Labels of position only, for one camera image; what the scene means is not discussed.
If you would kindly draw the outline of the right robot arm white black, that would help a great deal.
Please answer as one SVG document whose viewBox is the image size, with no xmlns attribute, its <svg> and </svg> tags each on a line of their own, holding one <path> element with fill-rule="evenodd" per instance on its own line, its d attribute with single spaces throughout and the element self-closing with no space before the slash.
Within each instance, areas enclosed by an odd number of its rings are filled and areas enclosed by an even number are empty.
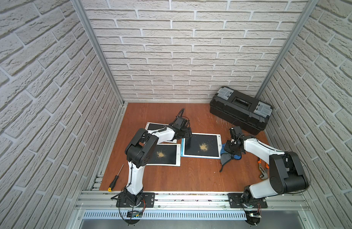
<svg viewBox="0 0 352 229">
<path fill-rule="evenodd" d="M 297 153 L 273 148 L 255 136 L 243 133 L 240 127 L 232 127 L 229 132 L 231 140 L 222 146 L 220 152 L 222 168 L 249 152 L 264 161 L 269 169 L 268 178 L 245 187 L 243 204 L 250 206 L 265 197 L 301 192 L 309 188 L 310 181 Z"/>
</svg>

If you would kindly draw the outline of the blue microfiber cleaning mitt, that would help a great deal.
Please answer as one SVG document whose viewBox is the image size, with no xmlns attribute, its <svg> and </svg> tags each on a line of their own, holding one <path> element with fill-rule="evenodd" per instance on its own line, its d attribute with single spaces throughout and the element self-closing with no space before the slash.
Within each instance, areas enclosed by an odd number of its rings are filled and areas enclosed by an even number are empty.
<svg viewBox="0 0 352 229">
<path fill-rule="evenodd" d="M 224 166 L 230 162 L 231 160 L 240 160 L 242 158 L 242 154 L 240 150 L 232 149 L 228 144 L 223 144 L 220 152 L 221 155 L 221 169 L 220 172 L 223 171 Z"/>
</svg>

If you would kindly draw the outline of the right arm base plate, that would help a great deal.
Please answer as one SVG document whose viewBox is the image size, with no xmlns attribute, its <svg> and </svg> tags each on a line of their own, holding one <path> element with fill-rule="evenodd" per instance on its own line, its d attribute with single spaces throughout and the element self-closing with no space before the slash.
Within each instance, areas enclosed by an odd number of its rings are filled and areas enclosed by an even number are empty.
<svg viewBox="0 0 352 229">
<path fill-rule="evenodd" d="M 247 193 L 228 193 L 231 209 L 257 209 L 268 208 L 265 198 L 253 198 Z"/>
</svg>

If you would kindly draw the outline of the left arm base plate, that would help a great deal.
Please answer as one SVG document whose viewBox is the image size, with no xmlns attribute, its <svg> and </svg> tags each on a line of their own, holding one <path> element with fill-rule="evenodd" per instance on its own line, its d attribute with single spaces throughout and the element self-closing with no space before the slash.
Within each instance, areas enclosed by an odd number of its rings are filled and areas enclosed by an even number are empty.
<svg viewBox="0 0 352 229">
<path fill-rule="evenodd" d="M 153 208 L 155 202 L 155 193 L 143 192 L 138 195 L 121 192 L 116 198 L 117 208 Z"/>
</svg>

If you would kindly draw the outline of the blue-edged drawing tablet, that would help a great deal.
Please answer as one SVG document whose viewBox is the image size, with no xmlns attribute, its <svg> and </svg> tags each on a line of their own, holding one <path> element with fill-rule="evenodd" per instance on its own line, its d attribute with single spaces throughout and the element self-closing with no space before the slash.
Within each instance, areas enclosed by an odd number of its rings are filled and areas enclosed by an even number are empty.
<svg viewBox="0 0 352 229">
<path fill-rule="evenodd" d="M 193 133 L 181 141 L 181 156 L 194 158 L 221 158 L 221 136 L 219 134 Z"/>
</svg>

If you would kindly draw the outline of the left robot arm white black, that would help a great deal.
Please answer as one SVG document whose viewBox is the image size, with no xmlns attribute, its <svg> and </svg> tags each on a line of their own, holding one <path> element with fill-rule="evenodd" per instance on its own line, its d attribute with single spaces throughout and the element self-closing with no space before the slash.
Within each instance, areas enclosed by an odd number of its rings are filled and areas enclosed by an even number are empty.
<svg viewBox="0 0 352 229">
<path fill-rule="evenodd" d="M 188 138 L 191 135 L 190 121 L 182 115 L 156 130 L 139 129 L 125 150 L 129 166 L 128 184 L 123 189 L 126 195 L 130 197 L 141 195 L 144 188 L 144 169 L 157 144 Z"/>
</svg>

